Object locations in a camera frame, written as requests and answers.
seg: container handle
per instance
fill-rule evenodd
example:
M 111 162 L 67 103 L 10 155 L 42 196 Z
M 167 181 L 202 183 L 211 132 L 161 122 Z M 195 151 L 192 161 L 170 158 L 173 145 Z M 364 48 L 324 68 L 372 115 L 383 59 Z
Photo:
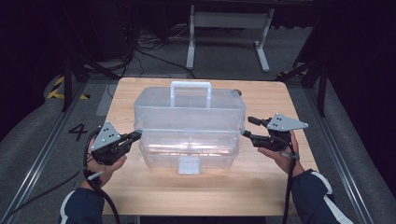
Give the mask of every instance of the container handle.
M 172 81 L 171 83 L 171 106 L 175 107 L 175 88 L 206 88 L 206 107 L 210 108 L 212 97 L 212 84 L 210 82 Z

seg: wooden table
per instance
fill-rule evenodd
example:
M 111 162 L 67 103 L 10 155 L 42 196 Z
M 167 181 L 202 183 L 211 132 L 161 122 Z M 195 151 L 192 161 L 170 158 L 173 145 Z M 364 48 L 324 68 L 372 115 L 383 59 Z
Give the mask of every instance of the wooden table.
M 134 100 L 146 87 L 169 87 L 176 79 L 122 78 L 106 120 L 119 133 L 134 130 Z M 238 89 L 247 106 L 246 117 L 271 118 L 276 112 L 298 119 L 286 86 L 281 82 L 240 80 L 209 81 L 213 89 Z M 267 135 L 264 127 L 248 123 L 246 129 Z M 295 131 L 301 163 L 317 170 L 303 130 Z M 229 169 L 203 169 L 199 175 L 178 175 L 176 169 L 148 168 L 131 147 L 128 160 L 104 186 L 120 215 L 158 216 L 282 216 L 287 175 L 240 136 L 239 155 Z M 112 214 L 108 205 L 104 214 Z M 290 214 L 296 215 L 290 201 Z

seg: sleeve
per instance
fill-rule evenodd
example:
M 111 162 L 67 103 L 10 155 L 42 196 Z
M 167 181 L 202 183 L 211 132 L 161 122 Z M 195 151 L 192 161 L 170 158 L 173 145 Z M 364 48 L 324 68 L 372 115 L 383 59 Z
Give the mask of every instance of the sleeve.
M 293 178 L 291 194 L 301 221 L 313 223 L 352 223 L 331 200 L 332 187 L 320 173 L 307 170 Z
M 61 206 L 60 224 L 102 224 L 105 199 L 90 189 L 76 189 L 70 192 Z

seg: white metal frame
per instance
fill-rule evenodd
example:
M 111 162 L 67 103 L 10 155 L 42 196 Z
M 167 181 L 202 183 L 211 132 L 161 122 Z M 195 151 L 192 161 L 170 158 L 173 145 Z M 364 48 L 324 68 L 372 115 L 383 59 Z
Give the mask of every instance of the white metal frame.
M 267 37 L 271 20 L 274 14 L 273 9 L 267 13 L 222 13 L 222 12 L 195 12 L 194 6 L 191 6 L 190 14 L 190 43 L 187 53 L 187 65 L 189 69 L 194 67 L 195 54 L 195 27 L 225 27 L 225 28 L 245 28 L 245 29 L 262 29 L 262 38 L 255 41 L 255 48 L 260 59 L 263 72 L 269 72 L 270 68 L 264 54 L 263 45 Z

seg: clear plastic box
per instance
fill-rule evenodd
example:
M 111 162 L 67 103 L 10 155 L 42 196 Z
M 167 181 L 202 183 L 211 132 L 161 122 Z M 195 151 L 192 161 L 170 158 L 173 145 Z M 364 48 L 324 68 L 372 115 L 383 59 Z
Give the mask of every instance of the clear plastic box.
M 177 168 L 180 174 L 228 168 L 239 152 L 245 111 L 237 91 L 212 89 L 210 82 L 146 88 L 134 102 L 139 151 L 148 166 Z

